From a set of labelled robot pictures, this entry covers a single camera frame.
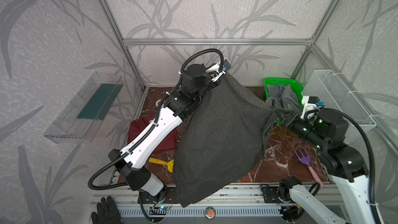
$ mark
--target dark red cloth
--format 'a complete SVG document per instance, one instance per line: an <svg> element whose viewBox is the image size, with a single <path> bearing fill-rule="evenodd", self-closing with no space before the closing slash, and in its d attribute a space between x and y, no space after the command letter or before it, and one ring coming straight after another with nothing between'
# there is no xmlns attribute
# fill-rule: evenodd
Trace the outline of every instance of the dark red cloth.
<svg viewBox="0 0 398 224"><path fill-rule="evenodd" d="M127 143L131 143L138 135L149 125L149 122L155 118L155 115L144 116L130 123L129 136ZM176 141L178 140L177 131L174 128L155 148L154 152L161 152L165 150L172 150L176 148Z"/></svg>

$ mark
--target brown marble surface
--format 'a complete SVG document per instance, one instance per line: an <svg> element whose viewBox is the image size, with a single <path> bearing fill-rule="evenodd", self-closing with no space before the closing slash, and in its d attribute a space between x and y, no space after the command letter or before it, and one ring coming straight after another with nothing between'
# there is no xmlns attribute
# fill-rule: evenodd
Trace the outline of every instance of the brown marble surface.
<svg viewBox="0 0 398 224"><path fill-rule="evenodd" d="M264 87L248 87L257 97L265 100L266 92ZM171 90L171 87L151 87L145 99L141 116L156 114L155 102L165 96L165 92ZM177 127L177 134L181 137L184 131L184 123ZM311 156L311 166L321 178L323 182L328 182L326 174L322 169L319 159L316 157L313 148L301 141L296 134L292 133L286 127L280 124L274 124L268 139L268 147L265 151L264 159L257 166L242 177L237 183L276 183L281 179L289 176L295 176L302 182L314 182L307 166L302 164L296 157L296 149L306 148ZM163 152L154 152L150 157L154 157L163 161L174 159L175 150ZM167 170L166 166L149 163L145 167L159 177L166 184L174 184L172 173Z"/></svg>

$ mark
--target green cloth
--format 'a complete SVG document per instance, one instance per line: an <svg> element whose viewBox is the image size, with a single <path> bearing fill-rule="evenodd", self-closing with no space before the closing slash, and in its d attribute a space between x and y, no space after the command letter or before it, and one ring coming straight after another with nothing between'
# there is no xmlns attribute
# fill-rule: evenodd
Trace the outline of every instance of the green cloth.
<svg viewBox="0 0 398 224"><path fill-rule="evenodd" d="M104 120L122 87L120 84L101 84L77 118Z"/></svg>

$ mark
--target pink handle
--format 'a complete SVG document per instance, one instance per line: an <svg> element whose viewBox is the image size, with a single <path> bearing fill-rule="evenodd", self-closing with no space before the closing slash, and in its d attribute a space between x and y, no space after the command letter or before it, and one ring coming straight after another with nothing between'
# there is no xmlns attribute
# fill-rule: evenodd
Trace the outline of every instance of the pink handle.
<svg viewBox="0 0 398 224"><path fill-rule="evenodd" d="M308 167L308 169L310 170L312 177L315 179L315 181L319 184L321 184L321 188L323 188L323 183L321 181L321 179L319 179L318 175L315 173L314 169L310 166Z"/></svg>

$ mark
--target pinstripe fabric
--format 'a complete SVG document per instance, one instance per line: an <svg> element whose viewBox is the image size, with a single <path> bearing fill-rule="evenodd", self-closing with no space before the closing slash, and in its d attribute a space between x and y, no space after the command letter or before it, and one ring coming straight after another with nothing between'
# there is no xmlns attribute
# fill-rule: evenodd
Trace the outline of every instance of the pinstripe fabric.
<svg viewBox="0 0 398 224"><path fill-rule="evenodd" d="M273 108L228 73L208 91L176 150L173 175L183 207L248 172L264 158Z"/></svg>

